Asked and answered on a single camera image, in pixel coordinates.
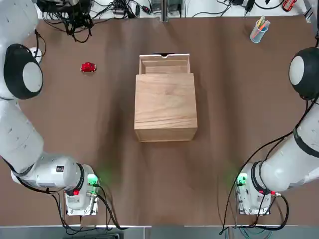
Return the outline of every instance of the wooden box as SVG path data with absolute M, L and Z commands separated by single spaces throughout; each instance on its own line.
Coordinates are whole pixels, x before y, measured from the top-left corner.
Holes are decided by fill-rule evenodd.
M 134 129 L 141 142 L 187 141 L 197 131 L 189 54 L 141 55 Z

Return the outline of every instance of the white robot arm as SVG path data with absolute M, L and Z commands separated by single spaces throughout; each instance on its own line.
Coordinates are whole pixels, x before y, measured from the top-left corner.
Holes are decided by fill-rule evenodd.
M 38 23 L 31 0 L 0 0 L 0 156 L 11 176 L 26 187 L 63 188 L 69 215 L 97 212 L 97 177 L 88 165 L 68 156 L 43 152 L 43 139 L 26 118 L 17 99 L 37 96 L 42 70 L 21 45 Z
M 318 66 L 319 49 L 316 47 L 306 48 L 293 58 L 289 70 L 291 84 L 312 104 L 301 123 L 269 159 L 248 163 L 243 168 L 237 178 L 241 214 L 260 211 L 263 215 L 268 211 L 271 191 L 274 195 L 319 178 Z

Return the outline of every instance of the pen holder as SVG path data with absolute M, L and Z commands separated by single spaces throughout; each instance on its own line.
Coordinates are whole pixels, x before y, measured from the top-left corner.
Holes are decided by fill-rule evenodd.
M 261 38 L 264 36 L 265 32 L 268 30 L 268 26 L 260 30 L 257 26 L 258 21 L 256 21 L 255 27 L 250 34 L 250 40 L 254 43 L 259 43 Z

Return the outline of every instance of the brown table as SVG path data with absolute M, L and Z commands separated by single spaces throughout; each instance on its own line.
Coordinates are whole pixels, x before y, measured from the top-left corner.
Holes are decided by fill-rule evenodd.
M 249 39 L 254 17 L 111 20 L 96 25 L 85 44 L 41 22 L 44 87 L 21 107 L 47 152 L 90 164 L 109 185 L 121 225 L 221 225 L 218 214 L 239 166 L 258 146 L 290 131 L 305 108 L 288 68 L 296 52 L 314 45 L 311 26 L 303 16 L 268 19 L 260 44 Z M 32 36 L 28 45 L 34 44 Z M 139 143 L 134 134 L 139 55 L 154 52 L 190 53 L 198 113 L 191 142 Z M 80 72 L 86 61 L 97 64 L 89 76 Z M 2 161 L 0 180 L 0 225 L 60 224 L 53 199 L 13 183 Z M 285 192 L 288 224 L 318 225 L 318 185 Z M 272 211 L 260 223 L 280 224 L 278 209 Z M 83 223 L 104 224 L 103 205 Z M 227 224 L 234 224 L 230 210 Z

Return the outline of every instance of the metal rod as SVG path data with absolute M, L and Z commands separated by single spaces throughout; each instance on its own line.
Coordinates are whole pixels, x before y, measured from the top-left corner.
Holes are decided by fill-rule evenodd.
M 161 21 L 168 21 L 167 0 L 161 0 L 160 6 L 161 6 Z

